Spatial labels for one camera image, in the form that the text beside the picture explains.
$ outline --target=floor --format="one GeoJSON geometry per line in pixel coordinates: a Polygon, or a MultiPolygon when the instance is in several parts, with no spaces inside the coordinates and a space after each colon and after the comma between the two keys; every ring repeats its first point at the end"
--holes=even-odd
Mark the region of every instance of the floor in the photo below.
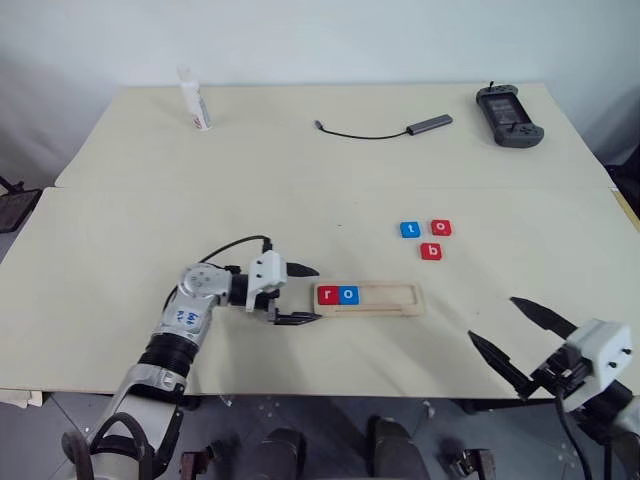
{"type": "MultiPolygon", "coordinates": [[[[0,235],[0,261],[16,236],[0,235]]],[[[0,479],[70,478],[60,437],[73,428],[90,434],[108,401],[102,395],[54,393],[41,408],[0,404],[0,479]]],[[[264,396],[236,397],[231,406],[218,397],[206,397],[198,409],[186,412],[174,457],[160,478],[180,478],[180,454],[201,450],[214,440],[237,444],[234,464],[241,465],[270,431],[282,426],[304,433],[307,439],[303,478],[366,476],[365,431],[372,415],[392,417],[404,425],[433,480],[458,478],[443,458],[461,448],[490,449],[499,479],[583,478],[551,405],[468,415],[446,399],[264,396]]],[[[595,478],[600,478],[601,447],[574,431],[595,478]]],[[[222,480],[213,468],[198,478],[222,480]]],[[[617,462],[614,478],[624,478],[617,462]]]]}

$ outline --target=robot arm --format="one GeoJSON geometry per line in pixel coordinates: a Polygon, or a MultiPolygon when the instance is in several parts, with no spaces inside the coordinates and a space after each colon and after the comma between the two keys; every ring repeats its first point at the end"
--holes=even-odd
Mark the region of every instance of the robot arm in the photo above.
{"type": "Polygon", "coordinates": [[[482,357],[515,388],[521,399],[527,400],[538,388],[556,396],[561,417],[564,412],[571,412],[594,441],[605,446],[613,443],[616,451],[621,447],[625,452],[625,468],[629,472],[638,471],[640,397],[634,397],[631,390],[616,380],[633,355],[629,327],[592,319],[578,328],[531,300],[512,297],[511,301],[536,325],[565,339],[564,345],[529,378],[496,345],[470,331],[471,341],[482,357]]]}
{"type": "MultiPolygon", "coordinates": [[[[74,463],[75,472],[69,478],[147,480],[160,476],[178,440],[183,417],[179,404],[214,307],[231,304],[243,305],[249,312],[266,310],[278,324],[275,298],[286,284],[289,265],[294,276],[317,275],[308,267],[285,263],[273,250],[252,262],[249,275],[240,274],[237,267],[189,266],[144,353],[127,372],[89,443],[79,432],[63,437],[63,449],[74,463]]],[[[282,317],[297,318],[295,324],[318,318],[310,313],[282,317]]]]}

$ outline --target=game controller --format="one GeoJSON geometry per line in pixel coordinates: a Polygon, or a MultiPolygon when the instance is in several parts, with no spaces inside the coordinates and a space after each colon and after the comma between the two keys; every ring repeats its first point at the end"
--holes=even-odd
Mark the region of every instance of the game controller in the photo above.
{"type": "Polygon", "coordinates": [[[513,85],[483,88],[476,94],[476,103],[493,131],[495,142],[503,147],[528,148],[539,144],[544,129],[535,125],[518,100],[518,89],[513,85]]]}

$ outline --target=white bottle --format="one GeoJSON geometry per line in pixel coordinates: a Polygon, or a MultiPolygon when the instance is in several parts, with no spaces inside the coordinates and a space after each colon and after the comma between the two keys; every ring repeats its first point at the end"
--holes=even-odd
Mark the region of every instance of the white bottle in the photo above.
{"type": "Polygon", "coordinates": [[[200,83],[191,75],[191,69],[186,65],[178,65],[178,77],[180,77],[180,86],[182,94],[187,102],[187,108],[198,130],[209,130],[211,128],[211,119],[207,106],[200,96],[200,83]]]}

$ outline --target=beige table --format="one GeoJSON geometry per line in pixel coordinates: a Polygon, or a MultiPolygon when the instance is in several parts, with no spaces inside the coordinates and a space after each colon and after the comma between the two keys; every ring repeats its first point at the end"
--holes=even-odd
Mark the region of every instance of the beige table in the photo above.
{"type": "MultiPolygon", "coordinates": [[[[216,310],[190,392],[513,398],[467,330],[524,371],[560,339],[512,295],[578,325],[627,322],[640,338],[640,236],[609,177],[541,85],[520,97],[544,141],[495,145],[480,87],[207,88],[216,125],[205,133],[177,89],[123,89],[0,266],[0,358],[12,365],[0,388],[113,391],[182,269],[253,233],[325,280],[416,281],[426,313],[280,328],[216,310]],[[312,126],[382,135],[442,113],[454,123],[391,141],[312,126]],[[455,230],[435,263],[398,230],[434,217],[455,230]]],[[[294,280],[281,306],[308,309],[310,295],[294,280]]],[[[622,381],[640,390],[635,362],[622,381]]]]}
{"type": "Polygon", "coordinates": [[[177,87],[121,90],[56,182],[88,190],[608,187],[612,182],[543,85],[519,97],[545,139],[497,146],[473,85],[203,88],[214,127],[194,129],[177,87]],[[313,126],[387,135],[444,113],[415,137],[349,140],[313,126]]]}
{"type": "MultiPolygon", "coordinates": [[[[332,195],[247,189],[88,192],[49,189],[0,268],[0,386],[113,391],[159,318],[185,265],[230,240],[272,236],[325,280],[408,280],[419,318],[331,318],[274,327],[217,309],[193,371],[193,393],[515,396],[467,338],[473,329],[533,370],[560,339],[508,298],[552,307],[580,325],[627,322],[640,338],[640,235],[606,188],[411,189],[332,195]],[[398,222],[448,218],[444,259],[419,258],[398,222]]],[[[221,263],[246,262],[258,245],[221,263]]],[[[283,309],[308,308],[292,280],[283,309]]],[[[621,380],[640,390],[638,359],[621,380]]]]}

